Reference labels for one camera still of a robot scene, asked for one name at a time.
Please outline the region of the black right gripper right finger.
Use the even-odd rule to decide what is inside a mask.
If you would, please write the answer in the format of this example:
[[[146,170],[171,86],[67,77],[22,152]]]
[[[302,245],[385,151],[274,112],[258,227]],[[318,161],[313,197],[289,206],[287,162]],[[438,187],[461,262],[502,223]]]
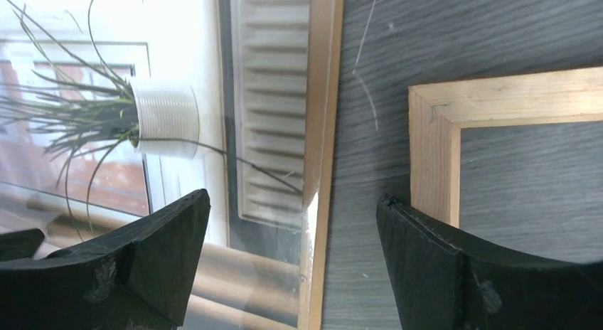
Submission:
[[[601,329],[602,262],[531,255],[383,195],[378,233],[404,329]]]

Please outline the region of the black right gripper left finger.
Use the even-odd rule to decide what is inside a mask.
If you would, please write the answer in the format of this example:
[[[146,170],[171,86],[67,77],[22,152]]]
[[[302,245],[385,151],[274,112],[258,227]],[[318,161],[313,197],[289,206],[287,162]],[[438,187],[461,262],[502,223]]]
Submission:
[[[176,329],[183,325],[210,213],[199,189],[42,259],[31,228],[1,235],[2,329]]]

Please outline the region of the orange wooden picture frame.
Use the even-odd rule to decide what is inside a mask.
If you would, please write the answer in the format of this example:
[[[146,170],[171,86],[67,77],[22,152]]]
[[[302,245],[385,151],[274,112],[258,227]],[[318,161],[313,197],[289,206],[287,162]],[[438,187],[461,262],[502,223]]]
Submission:
[[[411,205],[459,226],[461,131],[602,120],[602,68],[408,89]]]

